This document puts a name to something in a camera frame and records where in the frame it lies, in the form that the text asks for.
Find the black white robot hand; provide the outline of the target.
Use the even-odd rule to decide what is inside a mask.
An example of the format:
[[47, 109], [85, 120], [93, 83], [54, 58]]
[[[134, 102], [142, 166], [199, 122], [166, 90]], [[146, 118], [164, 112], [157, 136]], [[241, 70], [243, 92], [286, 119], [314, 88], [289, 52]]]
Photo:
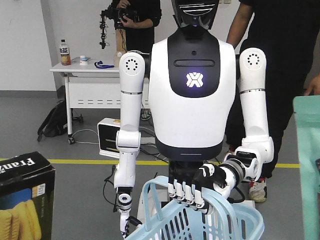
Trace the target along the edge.
[[168, 194], [172, 199], [206, 209], [208, 204], [202, 197], [202, 188], [213, 189], [214, 184], [224, 188], [226, 178], [225, 170], [213, 163], [193, 166], [172, 161], [169, 163]]

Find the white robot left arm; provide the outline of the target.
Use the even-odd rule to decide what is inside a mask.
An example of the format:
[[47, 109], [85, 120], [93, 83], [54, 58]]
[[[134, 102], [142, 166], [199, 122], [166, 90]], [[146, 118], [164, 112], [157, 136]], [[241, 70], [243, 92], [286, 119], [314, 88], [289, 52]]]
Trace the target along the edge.
[[140, 114], [144, 87], [145, 60], [137, 52], [125, 53], [119, 62], [120, 129], [116, 134], [119, 163], [114, 187], [132, 188], [136, 180], [136, 159], [140, 151]]

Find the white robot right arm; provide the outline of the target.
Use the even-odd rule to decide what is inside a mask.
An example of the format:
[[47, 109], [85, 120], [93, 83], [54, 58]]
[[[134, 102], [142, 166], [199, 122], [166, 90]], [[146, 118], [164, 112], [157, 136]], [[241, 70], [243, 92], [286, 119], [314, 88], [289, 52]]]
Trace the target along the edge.
[[257, 181], [263, 164], [271, 162], [274, 157], [274, 143], [269, 135], [266, 107], [266, 65], [266, 56], [259, 48], [247, 48], [239, 56], [240, 77], [236, 83], [245, 138], [235, 154], [228, 154], [221, 164], [226, 173], [223, 196], [227, 196], [240, 182]]

